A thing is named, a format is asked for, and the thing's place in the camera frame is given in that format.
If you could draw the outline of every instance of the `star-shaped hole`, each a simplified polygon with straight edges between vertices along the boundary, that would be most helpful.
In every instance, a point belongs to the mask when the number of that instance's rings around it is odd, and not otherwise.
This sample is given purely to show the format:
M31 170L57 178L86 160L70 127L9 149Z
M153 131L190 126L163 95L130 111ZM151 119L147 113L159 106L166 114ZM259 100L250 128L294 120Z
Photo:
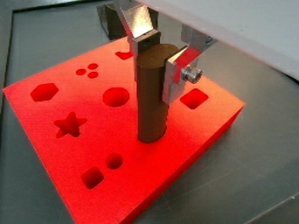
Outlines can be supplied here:
M75 112L70 112L65 120L57 120L54 122L55 126L61 128L57 137L62 138L66 135L73 135L74 137L81 136L81 125L83 125L89 119L78 118Z

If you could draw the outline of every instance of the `metal bracket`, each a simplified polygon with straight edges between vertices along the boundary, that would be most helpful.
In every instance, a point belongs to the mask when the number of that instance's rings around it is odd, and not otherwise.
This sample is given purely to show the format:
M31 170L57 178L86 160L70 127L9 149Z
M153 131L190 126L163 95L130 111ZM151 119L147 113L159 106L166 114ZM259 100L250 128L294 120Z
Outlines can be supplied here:
M154 29L147 6L133 0L114 0L117 12L131 39Z
M213 37L194 30L189 25L182 26L182 41L190 44L166 63L163 101L171 104L183 94L186 81L197 83L202 70L197 67L202 53L217 43Z

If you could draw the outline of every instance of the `gray table surface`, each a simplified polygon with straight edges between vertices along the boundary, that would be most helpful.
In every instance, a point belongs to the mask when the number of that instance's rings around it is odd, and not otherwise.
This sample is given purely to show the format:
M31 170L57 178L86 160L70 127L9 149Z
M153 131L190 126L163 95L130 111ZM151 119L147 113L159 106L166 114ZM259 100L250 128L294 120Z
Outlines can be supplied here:
M14 14L7 86L109 42L97 12L103 3ZM181 24L165 15L159 20L163 42L181 46ZM0 29L10 30L6 26L0 21ZM229 132L135 224L297 223L298 84L222 43L205 53L201 67L247 106ZM0 223L74 223L6 99Z

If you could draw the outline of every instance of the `oval hole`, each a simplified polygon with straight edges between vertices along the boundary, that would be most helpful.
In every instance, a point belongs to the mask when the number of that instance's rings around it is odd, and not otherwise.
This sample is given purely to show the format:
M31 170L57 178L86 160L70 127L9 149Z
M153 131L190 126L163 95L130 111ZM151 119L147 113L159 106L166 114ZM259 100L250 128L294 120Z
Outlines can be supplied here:
M114 153L107 157L107 168L117 170L123 165L123 158L119 154Z

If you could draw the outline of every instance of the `hexagon-shaped hole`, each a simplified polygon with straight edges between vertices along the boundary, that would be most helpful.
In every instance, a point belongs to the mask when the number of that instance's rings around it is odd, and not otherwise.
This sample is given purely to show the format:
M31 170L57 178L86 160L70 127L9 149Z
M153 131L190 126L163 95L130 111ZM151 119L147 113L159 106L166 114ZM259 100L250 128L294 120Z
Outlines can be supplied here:
M54 83L46 83L39 85L31 92L31 96L35 102L45 102L53 99L59 93L59 89Z

